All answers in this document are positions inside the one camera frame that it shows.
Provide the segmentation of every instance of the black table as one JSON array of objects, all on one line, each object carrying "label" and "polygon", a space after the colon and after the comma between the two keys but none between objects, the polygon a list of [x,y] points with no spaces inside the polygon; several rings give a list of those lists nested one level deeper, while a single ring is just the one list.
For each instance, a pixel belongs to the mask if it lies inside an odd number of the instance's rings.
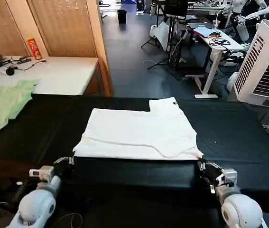
[{"label": "black table", "polygon": [[[15,121],[0,132],[0,158],[51,164],[72,155],[93,108],[149,111],[149,99],[35,95]],[[242,103],[177,100],[197,132],[204,158],[238,172],[242,193],[269,212],[269,136]],[[202,194],[195,161],[141,161],[76,158],[75,171],[63,181],[69,190],[150,190]]]}]

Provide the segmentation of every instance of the dark floor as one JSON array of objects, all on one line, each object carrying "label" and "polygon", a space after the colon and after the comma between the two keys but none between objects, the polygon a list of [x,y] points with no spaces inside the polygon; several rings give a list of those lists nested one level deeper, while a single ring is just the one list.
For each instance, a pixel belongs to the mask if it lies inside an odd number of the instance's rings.
[{"label": "dark floor", "polygon": [[[127,10],[127,23],[118,24],[117,9]],[[199,93],[195,83],[191,80],[177,81],[171,72],[164,67],[156,66],[151,70],[147,67],[167,57],[161,48],[146,44],[143,49],[140,46],[149,38],[151,25],[156,23],[156,16],[152,18],[148,14],[136,15],[136,5],[121,4],[102,8],[107,15],[103,19],[103,31],[111,77],[113,82],[114,96],[116,97],[146,97],[194,99]],[[207,47],[196,44],[190,52],[183,51],[187,57],[195,56],[203,63]],[[230,68],[223,68],[224,72],[231,72]],[[225,74],[218,70],[215,79]],[[228,77],[219,80],[220,84],[226,84]],[[227,96],[225,86],[221,86],[223,98]],[[269,214],[264,218],[269,226]]]}]

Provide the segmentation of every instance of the white desk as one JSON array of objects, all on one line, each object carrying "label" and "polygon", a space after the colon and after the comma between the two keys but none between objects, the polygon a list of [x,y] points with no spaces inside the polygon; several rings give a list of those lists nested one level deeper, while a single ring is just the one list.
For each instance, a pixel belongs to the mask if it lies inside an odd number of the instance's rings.
[{"label": "white desk", "polygon": [[[205,86],[203,88],[203,90],[201,89],[201,81],[200,81],[200,76],[196,76],[194,75],[194,78],[195,78],[195,82],[197,84],[197,86],[199,87],[199,90],[201,91],[202,94],[197,94],[195,95],[195,98],[196,99],[205,99],[205,98],[218,98],[217,95],[211,95],[211,94],[208,94],[208,91],[209,91],[209,88],[211,86],[211,83],[213,81],[213,78],[214,78],[214,75],[215,75],[215,72],[218,68],[218,65],[221,61],[221,57],[222,57],[222,53],[223,51],[225,51],[226,49],[222,46],[211,46],[209,44],[209,41],[212,40],[213,38],[204,38],[202,36],[200,36],[205,42],[206,44],[212,48],[212,50],[215,50],[217,51],[217,54],[215,55],[214,57],[214,61],[213,61],[213,64],[212,64],[212,67],[211,67],[211,70],[208,74],[208,77],[207,77],[207,81],[205,83]],[[231,37],[227,36],[225,33],[223,33],[221,31],[221,38],[227,40],[230,42],[229,45],[224,45],[227,49],[229,50],[236,50],[236,51],[242,51],[243,50],[243,47],[238,44],[236,41],[234,41]]]},{"label": "white desk", "polygon": [[187,11],[209,11],[210,15],[216,15],[217,13],[220,13],[220,11],[225,7],[226,5],[211,6],[209,4],[195,3],[194,5],[188,5]]},{"label": "white desk", "polygon": [[[19,80],[40,79],[35,88],[35,94],[82,95],[88,86],[97,66],[98,58],[83,57],[48,57],[47,62],[38,63],[31,69],[15,70],[15,74],[8,76],[0,73],[0,86],[14,86]],[[15,65],[26,69],[36,60]]]}]

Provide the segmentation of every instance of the tripod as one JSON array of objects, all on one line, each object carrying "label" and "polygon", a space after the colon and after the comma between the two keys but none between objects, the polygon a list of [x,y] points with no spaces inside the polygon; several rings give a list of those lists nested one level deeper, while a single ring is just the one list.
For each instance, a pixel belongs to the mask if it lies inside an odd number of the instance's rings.
[{"label": "tripod", "polygon": [[[164,3],[159,3],[158,2],[158,0],[156,1],[156,4],[158,5],[158,9],[157,9],[157,27],[158,27],[158,15],[159,15],[159,9],[161,9],[162,10],[162,12],[163,12],[163,15],[164,15],[164,17],[165,17],[165,19],[164,19],[164,21],[166,22],[166,18],[167,18],[167,16],[165,15],[165,13],[164,13],[164,10],[163,10],[163,8],[162,8],[162,4],[164,4]],[[153,43],[150,43],[150,41],[152,40],[152,39],[154,39],[155,38],[155,44],[153,44]],[[143,48],[143,46],[145,46],[146,44],[151,44],[151,45],[154,45],[154,46],[158,46],[158,40],[157,40],[157,38],[156,38],[156,36],[153,36],[153,37],[151,37],[149,40],[147,40],[142,46],[140,46],[141,48]]]},{"label": "tripod", "polygon": [[[172,38],[173,38],[173,32],[174,32],[174,24],[176,22],[176,18],[174,16],[170,16],[170,24],[169,24],[169,34],[168,34],[168,44],[167,46],[170,46],[171,47],[171,44],[172,44]],[[155,67],[155,66],[169,66],[169,63],[170,63],[170,53],[171,53],[171,48],[169,49],[169,55],[167,58],[164,58],[163,60],[159,61],[158,63],[150,66],[147,68],[147,70]]]}]

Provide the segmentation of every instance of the table leg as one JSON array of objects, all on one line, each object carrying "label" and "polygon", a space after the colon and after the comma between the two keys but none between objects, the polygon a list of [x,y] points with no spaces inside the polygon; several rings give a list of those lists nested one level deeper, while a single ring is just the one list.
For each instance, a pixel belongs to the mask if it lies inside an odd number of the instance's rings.
[{"label": "table leg", "polygon": [[207,77],[206,84],[204,86],[204,89],[202,91],[202,94],[195,95],[195,98],[196,99],[218,98],[217,95],[208,94],[208,91],[209,91],[209,88],[210,88],[211,83],[213,81],[213,78],[214,78],[215,72],[216,72],[216,70],[218,68],[218,65],[219,65],[219,63],[221,61],[222,53],[223,53],[223,51],[220,51],[216,55],[216,57],[215,57],[215,59],[213,61],[212,67],[210,69],[209,75]]},{"label": "table leg", "polygon": [[203,72],[206,72],[206,69],[207,69],[207,66],[208,66],[208,62],[209,62],[209,59],[210,59],[210,55],[211,55],[211,51],[212,51],[212,48],[209,47],[208,48],[208,51],[207,51],[207,55],[206,55],[206,58],[205,58],[205,61],[204,61],[204,65],[203,65]]}]

